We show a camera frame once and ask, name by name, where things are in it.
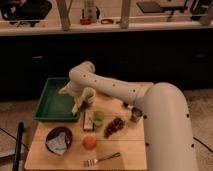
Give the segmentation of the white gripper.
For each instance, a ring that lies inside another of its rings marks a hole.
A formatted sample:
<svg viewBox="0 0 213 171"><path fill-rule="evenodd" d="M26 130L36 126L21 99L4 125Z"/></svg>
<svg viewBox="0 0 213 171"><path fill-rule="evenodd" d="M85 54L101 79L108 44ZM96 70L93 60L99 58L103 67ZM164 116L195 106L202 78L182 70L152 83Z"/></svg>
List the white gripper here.
<svg viewBox="0 0 213 171"><path fill-rule="evenodd" d="M59 89L58 93L78 97L82 94L82 91L83 87L81 85L69 81L64 87Z"/></svg>

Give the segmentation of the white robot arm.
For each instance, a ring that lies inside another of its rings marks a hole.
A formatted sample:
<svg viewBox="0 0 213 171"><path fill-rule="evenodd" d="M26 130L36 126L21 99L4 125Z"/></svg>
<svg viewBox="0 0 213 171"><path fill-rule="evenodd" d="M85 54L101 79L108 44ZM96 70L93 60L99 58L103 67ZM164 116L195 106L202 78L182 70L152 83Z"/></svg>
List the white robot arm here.
<svg viewBox="0 0 213 171"><path fill-rule="evenodd" d="M180 89L167 82L146 87L99 76L94 64L85 61L69 71L60 92L78 97L86 87L143 113L148 171L198 171L190 112Z"/></svg>

